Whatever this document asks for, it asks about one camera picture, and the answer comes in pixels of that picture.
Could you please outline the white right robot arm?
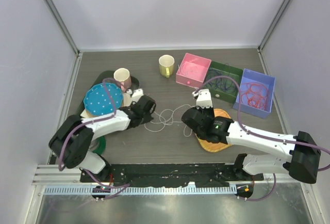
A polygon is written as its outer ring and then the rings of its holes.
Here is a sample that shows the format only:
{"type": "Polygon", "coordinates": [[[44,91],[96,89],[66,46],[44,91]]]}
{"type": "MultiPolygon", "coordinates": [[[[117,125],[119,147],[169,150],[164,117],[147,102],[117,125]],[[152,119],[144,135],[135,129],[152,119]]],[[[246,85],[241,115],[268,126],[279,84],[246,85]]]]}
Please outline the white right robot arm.
{"type": "Polygon", "coordinates": [[[213,108],[192,107],[181,120],[199,139],[212,145],[245,146],[265,153],[238,155],[233,174],[239,180],[259,173],[288,173],[303,183],[317,181],[321,151],[307,132],[283,135],[240,126],[231,118],[216,117],[213,108]]]}

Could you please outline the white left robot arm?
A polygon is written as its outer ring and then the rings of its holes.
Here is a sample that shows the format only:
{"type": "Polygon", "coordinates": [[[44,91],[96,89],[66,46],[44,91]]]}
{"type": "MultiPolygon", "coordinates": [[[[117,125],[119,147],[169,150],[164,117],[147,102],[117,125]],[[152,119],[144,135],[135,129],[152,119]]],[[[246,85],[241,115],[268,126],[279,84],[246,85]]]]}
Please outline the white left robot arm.
{"type": "Polygon", "coordinates": [[[83,119],[67,117],[49,141],[49,148],[58,157],[58,169],[80,168],[98,182],[105,182],[111,173],[110,164],[92,152],[91,142],[107,134],[121,132],[150,122],[156,102],[147,95],[102,117],[83,119]]]}

